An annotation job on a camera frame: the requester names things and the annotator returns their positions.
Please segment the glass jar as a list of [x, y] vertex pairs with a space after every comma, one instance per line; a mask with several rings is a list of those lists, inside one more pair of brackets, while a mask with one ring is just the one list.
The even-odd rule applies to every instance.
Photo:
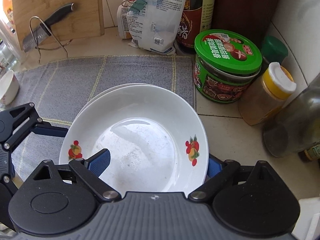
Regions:
[[3, 41], [1, 41], [0, 44], [0, 60], [1, 66], [3, 66], [5, 70], [11, 70], [19, 63], [17, 57]]

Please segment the small white packet with clip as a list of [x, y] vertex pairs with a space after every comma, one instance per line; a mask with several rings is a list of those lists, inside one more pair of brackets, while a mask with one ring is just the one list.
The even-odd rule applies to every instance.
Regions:
[[123, 0], [117, 10], [117, 26], [119, 37], [122, 40], [131, 38], [131, 34], [129, 32], [129, 24], [127, 21], [127, 13], [131, 7], [131, 4], [131, 0]]

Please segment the dark vinegar bottle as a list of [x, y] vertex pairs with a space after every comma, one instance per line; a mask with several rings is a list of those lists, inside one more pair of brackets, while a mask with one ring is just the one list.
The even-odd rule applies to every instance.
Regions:
[[176, 42], [181, 51], [195, 53], [196, 36], [210, 29], [215, 0], [185, 0]]

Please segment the white plastic food bag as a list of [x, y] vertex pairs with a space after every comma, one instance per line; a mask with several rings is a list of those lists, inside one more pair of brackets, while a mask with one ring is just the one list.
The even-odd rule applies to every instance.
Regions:
[[135, 48], [172, 55], [185, 0], [135, 0], [126, 18]]

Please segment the grey checked cloth mat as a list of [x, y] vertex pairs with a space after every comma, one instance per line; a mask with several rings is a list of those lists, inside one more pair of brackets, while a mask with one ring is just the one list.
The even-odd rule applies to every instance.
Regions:
[[32, 102], [40, 117], [69, 128], [80, 110], [99, 93], [126, 83], [171, 90], [194, 105], [191, 58], [125, 55], [59, 60], [16, 72], [20, 89], [8, 108]]

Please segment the yellow cap spice bottle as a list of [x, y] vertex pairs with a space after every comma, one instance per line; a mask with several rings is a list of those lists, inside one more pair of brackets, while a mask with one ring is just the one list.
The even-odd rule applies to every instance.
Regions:
[[296, 88], [291, 74], [279, 63], [271, 62], [241, 96], [239, 112], [251, 126], [263, 123], [281, 110]]

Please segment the white plate with pepper stain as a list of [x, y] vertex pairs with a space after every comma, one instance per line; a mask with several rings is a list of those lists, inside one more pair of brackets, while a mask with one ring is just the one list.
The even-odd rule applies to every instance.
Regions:
[[100, 97], [102, 97], [103, 95], [105, 94], [108, 94], [109, 92], [112, 92], [114, 90], [117, 90], [117, 89], [120, 89], [120, 88], [123, 88], [123, 87], [129, 87], [129, 86], [135, 86], [135, 85], [146, 85], [146, 83], [126, 83], [126, 84], [122, 84], [122, 85], [117, 85], [117, 86], [114, 86], [114, 87], [111, 87], [101, 93], [99, 93], [98, 95], [96, 95], [94, 98], [92, 98], [91, 100], [89, 100], [88, 103], [86, 103], [84, 105], [84, 107], [82, 107], [82, 109], [80, 110], [80, 112], [76, 115], [75, 117], [75, 120], [77, 119], [77, 117], [90, 105], [92, 104], [93, 102], [95, 102], [96, 100], [98, 100]]

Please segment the green cap bottle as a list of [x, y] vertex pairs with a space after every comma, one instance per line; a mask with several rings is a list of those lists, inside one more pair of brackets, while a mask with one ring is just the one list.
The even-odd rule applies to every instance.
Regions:
[[281, 42], [281, 40], [274, 36], [266, 36], [261, 46], [261, 55], [263, 57], [263, 61], [261, 64], [260, 73], [263, 74], [267, 70], [269, 64], [272, 62], [278, 62], [279, 64], [282, 64], [288, 54], [288, 49], [285, 44]]

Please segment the bamboo cutting board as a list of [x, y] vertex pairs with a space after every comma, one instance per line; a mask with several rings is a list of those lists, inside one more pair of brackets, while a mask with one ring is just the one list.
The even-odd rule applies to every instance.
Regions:
[[53, 14], [58, 22], [50, 22], [54, 36], [44, 40], [50, 44], [79, 38], [99, 37], [104, 34], [102, 0], [12, 0], [17, 38], [20, 44], [36, 28]]

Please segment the small white floral bowl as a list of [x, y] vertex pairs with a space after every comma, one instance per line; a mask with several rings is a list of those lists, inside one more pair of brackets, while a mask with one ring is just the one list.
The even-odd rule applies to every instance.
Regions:
[[7, 71], [0, 80], [0, 98], [2, 105], [9, 105], [16, 97], [19, 83], [13, 70]]

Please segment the green lid sauce tub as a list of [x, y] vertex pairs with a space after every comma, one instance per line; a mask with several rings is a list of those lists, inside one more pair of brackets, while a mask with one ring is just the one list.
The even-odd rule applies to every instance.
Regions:
[[198, 91], [218, 103], [235, 102], [261, 70], [258, 47], [233, 31], [212, 29], [195, 38], [193, 81]]

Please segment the white plate with fruit print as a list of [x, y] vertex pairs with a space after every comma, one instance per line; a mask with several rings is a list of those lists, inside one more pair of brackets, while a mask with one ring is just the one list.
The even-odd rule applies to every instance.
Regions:
[[203, 123], [188, 102], [161, 87], [123, 87], [90, 104], [69, 128], [59, 162], [87, 159], [103, 148], [111, 162], [100, 179], [120, 194], [189, 194], [206, 178]]

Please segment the dark glass oil bottle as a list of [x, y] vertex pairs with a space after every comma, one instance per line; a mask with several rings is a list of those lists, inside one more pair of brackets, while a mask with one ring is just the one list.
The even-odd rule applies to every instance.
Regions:
[[265, 124], [263, 143], [276, 158], [319, 144], [319, 76]]

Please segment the black handled kitchen knife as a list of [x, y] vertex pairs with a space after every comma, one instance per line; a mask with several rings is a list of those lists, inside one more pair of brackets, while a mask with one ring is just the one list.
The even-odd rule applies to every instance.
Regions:
[[34, 29], [31, 28], [22, 41], [22, 48], [25, 53], [37, 48], [44, 40], [52, 36], [51, 26], [63, 20], [68, 14], [75, 10], [74, 3], [67, 3], [55, 10], [44, 22], [41, 22]]

